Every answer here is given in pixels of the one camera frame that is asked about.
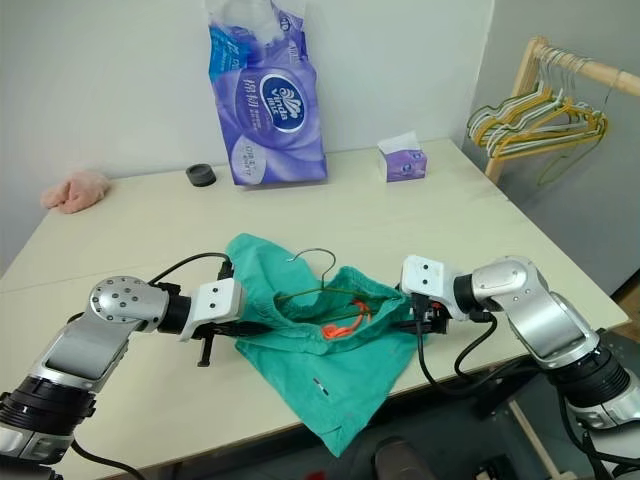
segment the pink towel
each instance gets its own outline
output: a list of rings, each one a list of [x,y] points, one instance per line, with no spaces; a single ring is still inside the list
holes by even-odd
[[[109,190],[107,177],[97,172],[76,172],[40,197],[45,208],[58,207],[62,213],[75,213],[102,200]]]

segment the tissue package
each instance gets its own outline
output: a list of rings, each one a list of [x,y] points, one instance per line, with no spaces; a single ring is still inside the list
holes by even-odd
[[[327,176],[303,18],[267,0],[209,6],[209,77],[234,182]]]

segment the floor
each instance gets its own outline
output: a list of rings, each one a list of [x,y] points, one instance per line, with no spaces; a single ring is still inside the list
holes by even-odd
[[[621,363],[640,375],[640,348],[633,340],[614,333],[603,337]],[[586,458],[569,443],[561,426],[555,392],[539,377],[517,395],[518,403],[549,450],[560,471],[573,471],[590,478]],[[506,454],[520,480],[548,478],[526,437],[507,408],[478,421],[470,411],[471,401],[457,402],[421,411],[367,429],[337,459],[322,446],[305,448],[268,461],[211,475],[216,458],[200,458],[180,470],[164,473],[159,480],[373,480],[371,458],[376,446],[391,436],[409,440],[440,480],[473,478],[483,460]],[[313,476],[323,472],[324,476]]]

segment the white wall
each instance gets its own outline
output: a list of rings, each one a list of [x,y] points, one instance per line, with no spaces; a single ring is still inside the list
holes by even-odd
[[[226,161],[201,4],[4,1],[5,265],[44,215],[41,190],[75,169],[126,176]],[[460,143],[492,4],[311,0],[307,39],[326,149],[372,146],[409,129]]]
[[[640,75],[638,18],[637,0],[497,0],[474,107],[497,104],[511,93],[534,35]],[[596,108],[608,90],[578,78],[577,97]],[[604,291],[613,293],[640,268],[640,99],[613,91],[604,110],[610,121],[607,137],[557,182],[537,187],[549,156],[527,157],[506,166],[500,187]],[[484,152],[468,140],[464,151],[484,169]]]

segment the gray wall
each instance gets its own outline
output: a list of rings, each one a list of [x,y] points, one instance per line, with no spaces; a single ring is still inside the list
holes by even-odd
[[[534,35],[640,75],[639,18],[638,0],[496,0],[474,110],[509,96]],[[577,86],[579,99],[602,107],[607,86],[586,79]],[[605,113],[610,120],[607,137],[559,180],[537,187],[549,156],[525,157],[507,164],[499,186],[612,293],[640,268],[640,98],[613,91]],[[484,169],[484,151],[468,139],[463,150]]]

